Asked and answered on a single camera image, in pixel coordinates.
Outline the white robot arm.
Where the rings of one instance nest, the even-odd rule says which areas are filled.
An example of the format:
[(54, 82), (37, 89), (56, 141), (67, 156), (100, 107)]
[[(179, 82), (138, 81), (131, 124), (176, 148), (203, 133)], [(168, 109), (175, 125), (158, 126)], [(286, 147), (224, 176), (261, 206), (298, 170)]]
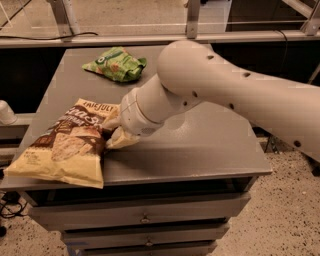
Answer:
[(310, 158), (320, 161), (320, 88), (239, 68), (193, 41), (166, 46), (156, 74), (126, 94), (103, 127), (118, 149), (150, 136), (201, 102), (231, 109)]

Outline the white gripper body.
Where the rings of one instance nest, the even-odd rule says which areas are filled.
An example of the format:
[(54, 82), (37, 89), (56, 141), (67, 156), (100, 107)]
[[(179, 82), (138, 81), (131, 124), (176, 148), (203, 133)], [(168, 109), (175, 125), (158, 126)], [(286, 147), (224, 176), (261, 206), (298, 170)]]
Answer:
[(150, 121), (140, 110), (137, 101), (138, 89), (132, 89), (126, 94), (120, 104), (120, 124), (122, 128), (136, 136), (150, 136), (163, 124)]

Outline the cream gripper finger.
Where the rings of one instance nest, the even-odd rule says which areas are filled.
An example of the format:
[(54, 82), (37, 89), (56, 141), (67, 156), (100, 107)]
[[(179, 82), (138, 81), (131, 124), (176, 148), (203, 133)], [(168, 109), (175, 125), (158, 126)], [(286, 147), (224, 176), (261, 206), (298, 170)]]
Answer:
[(107, 149), (120, 149), (136, 144), (140, 140), (139, 136), (125, 131), (121, 126), (117, 127), (111, 138), (106, 142)]
[(102, 123), (104, 130), (114, 130), (120, 124), (119, 108), (114, 108)]

